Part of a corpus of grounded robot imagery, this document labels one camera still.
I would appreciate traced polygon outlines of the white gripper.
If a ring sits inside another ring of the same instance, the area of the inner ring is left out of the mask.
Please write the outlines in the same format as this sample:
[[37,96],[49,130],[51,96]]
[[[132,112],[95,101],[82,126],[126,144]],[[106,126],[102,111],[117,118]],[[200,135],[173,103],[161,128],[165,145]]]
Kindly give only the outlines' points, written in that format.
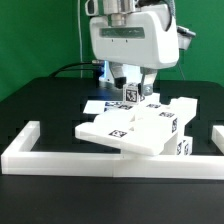
[[127,81],[122,64],[141,67],[141,94],[149,96],[153,93],[156,69],[173,67],[179,59],[176,21],[167,8],[143,8],[128,14],[124,27],[110,27],[106,16],[94,17],[90,20],[90,33],[94,55],[110,62],[118,89]]

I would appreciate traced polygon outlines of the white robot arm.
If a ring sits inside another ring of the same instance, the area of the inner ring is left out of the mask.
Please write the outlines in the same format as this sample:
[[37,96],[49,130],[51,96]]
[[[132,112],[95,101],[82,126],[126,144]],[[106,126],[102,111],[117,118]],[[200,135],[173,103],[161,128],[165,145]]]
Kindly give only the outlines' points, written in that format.
[[141,94],[160,69],[179,59],[175,0],[87,0],[95,57],[108,63],[114,85],[139,85]]

